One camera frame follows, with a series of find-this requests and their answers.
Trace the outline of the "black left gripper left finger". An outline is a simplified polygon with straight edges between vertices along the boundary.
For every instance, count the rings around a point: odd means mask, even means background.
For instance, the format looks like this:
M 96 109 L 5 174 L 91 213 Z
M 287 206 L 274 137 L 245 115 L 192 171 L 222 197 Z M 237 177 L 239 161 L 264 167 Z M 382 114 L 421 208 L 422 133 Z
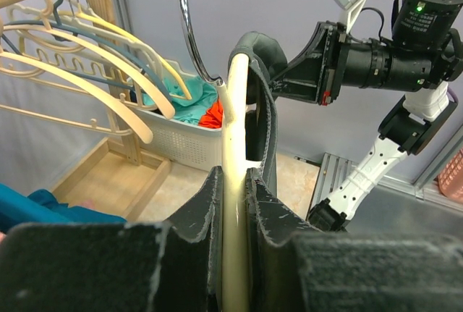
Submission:
M 219 311 L 224 174 L 162 222 L 22 224 L 1 243 L 3 311 Z

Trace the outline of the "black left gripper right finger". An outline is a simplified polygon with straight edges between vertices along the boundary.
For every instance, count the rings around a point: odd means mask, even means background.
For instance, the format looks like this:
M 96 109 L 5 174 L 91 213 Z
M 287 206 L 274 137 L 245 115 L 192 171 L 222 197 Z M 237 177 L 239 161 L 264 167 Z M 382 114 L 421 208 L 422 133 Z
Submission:
M 443 235 L 325 233 L 245 178 L 252 311 L 460 311 L 462 243 Z

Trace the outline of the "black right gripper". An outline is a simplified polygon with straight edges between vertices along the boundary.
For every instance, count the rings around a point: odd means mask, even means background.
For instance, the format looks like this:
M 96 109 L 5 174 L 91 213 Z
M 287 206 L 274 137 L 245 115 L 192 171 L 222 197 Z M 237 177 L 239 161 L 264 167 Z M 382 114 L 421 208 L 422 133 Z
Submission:
M 337 99 L 349 37 L 340 22 L 318 22 L 303 50 L 273 76 L 273 96 L 320 106 Z

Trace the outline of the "dark grey t-shirt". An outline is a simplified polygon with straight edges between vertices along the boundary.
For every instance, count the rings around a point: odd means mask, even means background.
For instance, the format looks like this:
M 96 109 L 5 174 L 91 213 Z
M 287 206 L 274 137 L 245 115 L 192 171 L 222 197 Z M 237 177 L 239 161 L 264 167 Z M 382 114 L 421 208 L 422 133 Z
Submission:
M 270 85 L 287 66 L 286 56 L 277 40 L 256 31 L 245 33 L 229 58 L 237 54 L 249 57 L 246 104 L 255 106 L 245 115 L 246 159 L 258 164 L 264 183 L 277 195 L 278 114 Z

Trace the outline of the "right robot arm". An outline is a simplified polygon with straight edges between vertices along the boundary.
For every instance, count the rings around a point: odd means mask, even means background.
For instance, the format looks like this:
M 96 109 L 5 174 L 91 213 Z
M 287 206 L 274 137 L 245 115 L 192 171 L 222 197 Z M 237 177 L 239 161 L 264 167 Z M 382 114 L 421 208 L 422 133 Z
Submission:
M 366 157 L 307 216 L 328 232 L 345 229 L 382 177 L 419 154 L 457 106 L 448 84 L 462 73 L 453 23 L 462 0 L 394 0 L 391 37 L 356 41 L 344 22 L 319 22 L 304 49 L 271 78 L 275 96 L 325 106 L 342 86 L 398 90 Z

